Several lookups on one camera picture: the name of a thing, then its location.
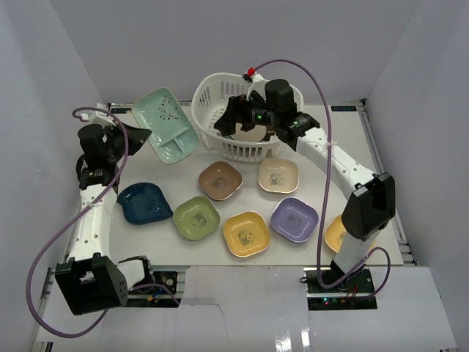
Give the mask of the round black-rimmed plate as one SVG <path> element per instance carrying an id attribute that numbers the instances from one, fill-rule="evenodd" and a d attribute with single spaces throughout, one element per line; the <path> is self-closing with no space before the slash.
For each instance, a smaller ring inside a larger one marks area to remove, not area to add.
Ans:
<path id="1" fill-rule="evenodd" d="M 235 133 L 229 135 L 228 138 L 239 142 L 269 142 L 274 136 L 272 128 L 263 125 L 256 125 L 249 131 L 242 130 L 242 124 L 235 125 Z"/>

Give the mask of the light teal rectangular divided plate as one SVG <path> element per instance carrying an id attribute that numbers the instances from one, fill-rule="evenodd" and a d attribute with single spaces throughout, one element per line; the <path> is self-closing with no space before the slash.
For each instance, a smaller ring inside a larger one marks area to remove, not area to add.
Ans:
<path id="1" fill-rule="evenodd" d="M 198 148 L 198 134 L 169 89 L 138 99 L 131 113 L 140 128 L 151 130 L 148 142 L 163 163 L 178 163 Z"/>

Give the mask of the dark blue leaf-shaped plate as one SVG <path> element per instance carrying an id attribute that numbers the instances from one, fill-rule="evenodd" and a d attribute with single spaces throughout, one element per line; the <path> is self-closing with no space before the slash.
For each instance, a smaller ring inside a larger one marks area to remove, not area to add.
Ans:
<path id="1" fill-rule="evenodd" d="M 121 191 L 117 197 L 125 220 L 133 225 L 164 221 L 173 211 L 161 189 L 154 183 L 135 183 Z"/>

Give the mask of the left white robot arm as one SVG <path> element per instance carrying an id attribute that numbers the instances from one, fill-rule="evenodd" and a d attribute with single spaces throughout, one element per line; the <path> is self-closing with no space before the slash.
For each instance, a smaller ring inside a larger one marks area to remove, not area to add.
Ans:
<path id="1" fill-rule="evenodd" d="M 148 129 L 90 124 L 78 131 L 83 153 L 76 163 L 81 210 L 67 261 L 56 266 L 55 280 L 74 315 L 128 302 L 128 291 L 151 290 L 155 283 L 149 260 L 131 257 L 114 263 L 110 255 L 112 210 L 119 186 L 118 162 L 134 155 L 149 138 Z"/>

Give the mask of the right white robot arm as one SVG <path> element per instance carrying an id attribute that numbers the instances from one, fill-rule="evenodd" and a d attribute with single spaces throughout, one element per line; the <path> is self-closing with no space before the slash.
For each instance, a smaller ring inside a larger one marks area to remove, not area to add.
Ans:
<path id="1" fill-rule="evenodd" d="M 283 79 L 268 81 L 265 93 L 256 91 L 231 96 L 222 117 L 214 124 L 222 136 L 235 133 L 236 126 L 250 131 L 257 125 L 274 134 L 295 152 L 310 160 L 326 175 L 325 188 L 332 183 L 347 198 L 341 214 L 345 228 L 339 251 L 330 270 L 318 272 L 318 284 L 346 293 L 356 286 L 357 273 L 379 247 L 374 241 L 396 213 L 395 180 L 387 172 L 377 174 L 334 144 L 332 129 L 323 129 L 310 114 L 301 112 L 293 88 Z"/>

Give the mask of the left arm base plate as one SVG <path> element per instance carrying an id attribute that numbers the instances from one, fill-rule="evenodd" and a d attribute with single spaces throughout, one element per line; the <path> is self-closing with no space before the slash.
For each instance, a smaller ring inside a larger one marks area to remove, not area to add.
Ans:
<path id="1" fill-rule="evenodd" d="M 178 308 L 181 300 L 180 273 L 153 271 L 129 292 L 125 308 Z"/>

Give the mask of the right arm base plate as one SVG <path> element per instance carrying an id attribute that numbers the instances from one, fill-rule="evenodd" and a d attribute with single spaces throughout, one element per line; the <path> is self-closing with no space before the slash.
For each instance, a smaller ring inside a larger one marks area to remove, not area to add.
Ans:
<path id="1" fill-rule="evenodd" d="M 305 270 L 300 282 L 306 285 L 309 311 L 375 310 L 374 283 L 369 269 L 342 282 L 339 286 L 325 289 L 317 280 L 317 270 Z"/>

